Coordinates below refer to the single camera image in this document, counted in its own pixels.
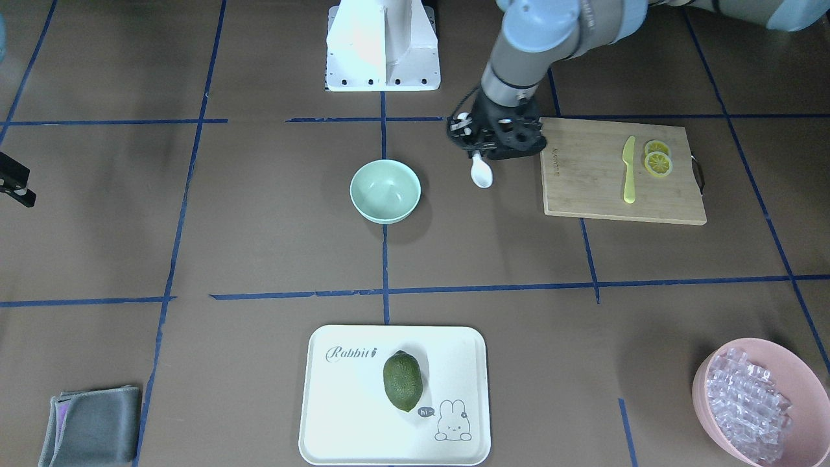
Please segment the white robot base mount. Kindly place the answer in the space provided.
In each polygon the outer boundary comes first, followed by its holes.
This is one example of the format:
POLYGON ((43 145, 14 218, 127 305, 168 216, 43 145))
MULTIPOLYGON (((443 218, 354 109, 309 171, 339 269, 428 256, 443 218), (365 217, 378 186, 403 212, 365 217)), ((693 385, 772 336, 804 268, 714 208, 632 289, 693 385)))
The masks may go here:
POLYGON ((328 11, 326 45, 327 91, 441 86, 433 1, 341 1, 328 11))

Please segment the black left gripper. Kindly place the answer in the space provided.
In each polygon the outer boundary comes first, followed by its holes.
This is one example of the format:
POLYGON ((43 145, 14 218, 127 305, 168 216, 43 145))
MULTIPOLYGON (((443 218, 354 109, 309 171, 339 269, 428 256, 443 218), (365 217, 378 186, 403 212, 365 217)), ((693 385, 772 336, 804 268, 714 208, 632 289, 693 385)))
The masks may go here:
POLYGON ((483 92, 475 97, 471 115, 469 112, 460 112, 456 116, 447 118, 447 136, 456 146, 464 146, 469 158, 480 156, 485 158, 494 148, 492 142, 492 124, 494 119, 501 118, 541 118, 537 98, 521 99, 519 106, 507 107, 496 104, 483 92))

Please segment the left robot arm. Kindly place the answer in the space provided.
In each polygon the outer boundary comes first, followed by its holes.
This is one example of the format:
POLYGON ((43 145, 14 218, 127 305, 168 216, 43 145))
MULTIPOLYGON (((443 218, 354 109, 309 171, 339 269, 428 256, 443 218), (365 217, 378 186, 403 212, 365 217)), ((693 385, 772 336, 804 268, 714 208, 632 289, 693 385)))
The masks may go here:
POLYGON ((537 88, 552 63, 631 36, 656 1, 500 1, 503 12, 469 112, 456 108, 445 133, 469 157, 533 156, 547 145, 537 88))

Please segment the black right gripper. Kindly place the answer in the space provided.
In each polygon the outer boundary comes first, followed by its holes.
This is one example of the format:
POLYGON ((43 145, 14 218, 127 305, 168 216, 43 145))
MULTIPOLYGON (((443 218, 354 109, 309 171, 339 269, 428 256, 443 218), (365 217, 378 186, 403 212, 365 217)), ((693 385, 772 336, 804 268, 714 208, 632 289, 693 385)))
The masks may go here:
POLYGON ((28 189, 30 169, 3 152, 0 153, 0 159, 3 193, 19 204, 32 208, 38 196, 28 189))

